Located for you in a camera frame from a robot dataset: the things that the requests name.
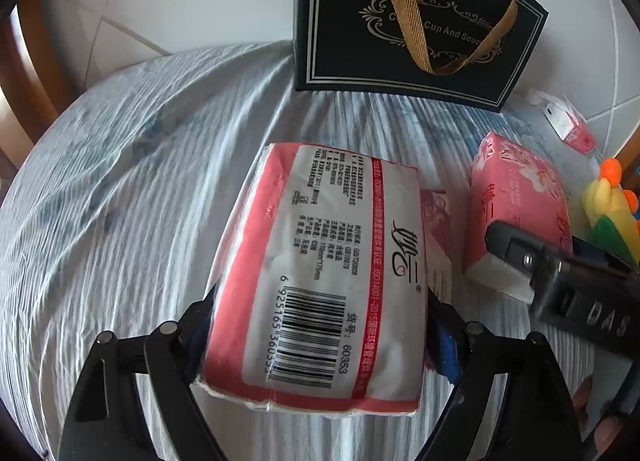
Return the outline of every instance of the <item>plush toy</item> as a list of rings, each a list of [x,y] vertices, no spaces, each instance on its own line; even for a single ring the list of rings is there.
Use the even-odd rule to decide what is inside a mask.
[[[638,264],[640,261],[640,232],[634,213],[638,197],[630,190],[622,190],[622,167],[615,158],[600,165],[600,176],[588,184],[582,193],[582,206],[591,225],[591,242]]]

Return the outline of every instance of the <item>barcode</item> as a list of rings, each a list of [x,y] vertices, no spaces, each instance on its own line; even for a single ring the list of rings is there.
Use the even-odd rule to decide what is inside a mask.
[[[346,297],[285,286],[282,324],[267,378],[331,389]]]

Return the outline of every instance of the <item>orange plush spike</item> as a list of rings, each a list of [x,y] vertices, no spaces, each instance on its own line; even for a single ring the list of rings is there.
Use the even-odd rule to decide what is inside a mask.
[[[638,196],[634,194],[631,190],[623,190],[625,194],[626,202],[629,203],[629,210],[631,210],[632,214],[638,212]]]
[[[620,162],[615,158],[607,158],[600,165],[600,178],[606,178],[612,187],[620,185],[622,180],[622,167]]]

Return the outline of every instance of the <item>gold ribbon handle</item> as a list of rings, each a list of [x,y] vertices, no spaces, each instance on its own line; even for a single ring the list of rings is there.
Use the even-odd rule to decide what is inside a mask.
[[[467,64],[478,60],[494,47],[503,38],[516,21],[518,15],[518,3],[511,0],[511,4],[504,13],[498,24],[496,24],[489,34],[484,38],[476,50],[464,59],[452,60],[442,67],[434,68],[429,60],[427,48],[427,38],[424,34],[420,10],[416,0],[391,0],[396,10],[396,17],[402,36],[406,42],[406,47],[414,62],[420,69],[434,75],[453,75]]]

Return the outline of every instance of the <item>green plush part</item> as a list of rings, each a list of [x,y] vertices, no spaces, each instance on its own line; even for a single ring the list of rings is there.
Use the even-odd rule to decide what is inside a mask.
[[[622,235],[607,216],[602,216],[591,229],[591,244],[603,250],[615,253],[628,263],[638,265],[626,246]]]

